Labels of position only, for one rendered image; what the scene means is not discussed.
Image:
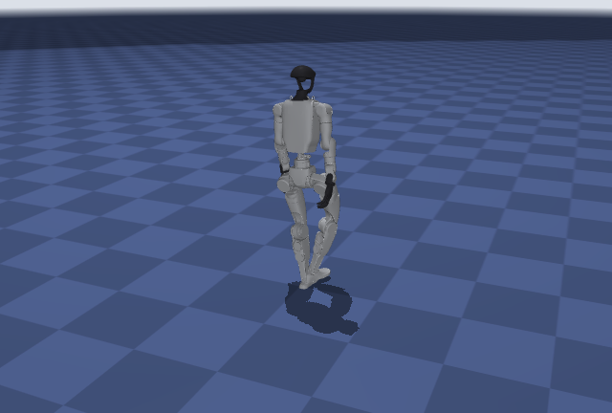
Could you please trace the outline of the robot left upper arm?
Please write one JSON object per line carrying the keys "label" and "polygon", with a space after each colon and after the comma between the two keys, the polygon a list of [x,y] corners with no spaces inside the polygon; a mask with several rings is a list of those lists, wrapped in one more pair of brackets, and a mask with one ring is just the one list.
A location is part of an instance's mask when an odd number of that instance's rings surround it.
{"label": "robot left upper arm", "polygon": [[284,102],[277,103],[273,107],[274,115],[274,143],[280,146],[286,146],[282,135],[282,105]]}

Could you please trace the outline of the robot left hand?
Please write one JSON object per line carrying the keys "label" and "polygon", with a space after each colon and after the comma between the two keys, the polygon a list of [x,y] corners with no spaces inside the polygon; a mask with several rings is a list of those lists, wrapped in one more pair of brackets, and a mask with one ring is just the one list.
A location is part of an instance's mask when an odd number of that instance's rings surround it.
{"label": "robot left hand", "polygon": [[[289,170],[283,171],[282,165],[280,165],[280,172],[281,172],[282,174],[284,174],[284,173],[286,173],[286,172],[289,172]],[[281,175],[282,175],[282,174],[281,174]],[[283,193],[285,193],[285,192],[283,192]]]}

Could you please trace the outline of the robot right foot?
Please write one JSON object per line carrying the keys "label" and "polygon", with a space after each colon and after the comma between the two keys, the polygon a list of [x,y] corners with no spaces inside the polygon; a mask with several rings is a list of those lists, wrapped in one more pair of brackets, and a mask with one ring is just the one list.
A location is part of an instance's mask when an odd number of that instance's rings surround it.
{"label": "robot right foot", "polygon": [[[310,271],[307,273],[307,276],[306,276],[307,283],[305,282],[305,279],[303,278],[303,280],[304,280],[305,284],[308,284],[309,282],[311,282],[311,283],[312,283],[312,282],[314,282],[314,281],[316,281],[316,280],[322,279],[322,278],[324,278],[324,277],[328,276],[328,275],[331,273],[331,271],[330,271],[329,269],[327,269],[327,268],[318,269],[318,270],[317,270],[317,273],[316,273],[316,274],[314,274],[314,275],[312,275],[312,274],[311,274],[311,271],[312,271],[312,270],[310,270]],[[302,282],[302,283],[303,283],[303,282]]]}

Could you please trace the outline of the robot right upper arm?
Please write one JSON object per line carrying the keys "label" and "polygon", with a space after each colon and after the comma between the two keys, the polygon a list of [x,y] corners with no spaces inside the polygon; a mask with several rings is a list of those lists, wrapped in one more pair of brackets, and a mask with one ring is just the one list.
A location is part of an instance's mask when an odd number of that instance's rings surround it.
{"label": "robot right upper arm", "polygon": [[315,112],[319,116],[319,129],[321,134],[320,147],[323,150],[329,150],[329,143],[332,134],[332,115],[333,109],[329,104],[314,102]]}

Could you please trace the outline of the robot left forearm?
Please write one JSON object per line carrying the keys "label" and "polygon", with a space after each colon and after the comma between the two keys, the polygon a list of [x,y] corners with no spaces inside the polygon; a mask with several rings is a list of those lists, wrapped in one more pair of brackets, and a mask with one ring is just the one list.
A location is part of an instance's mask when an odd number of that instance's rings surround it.
{"label": "robot left forearm", "polygon": [[276,153],[278,154],[278,160],[280,161],[280,164],[282,165],[283,171],[289,170],[290,158],[288,157],[286,146],[280,146],[280,145],[274,144],[274,148],[275,148]]}

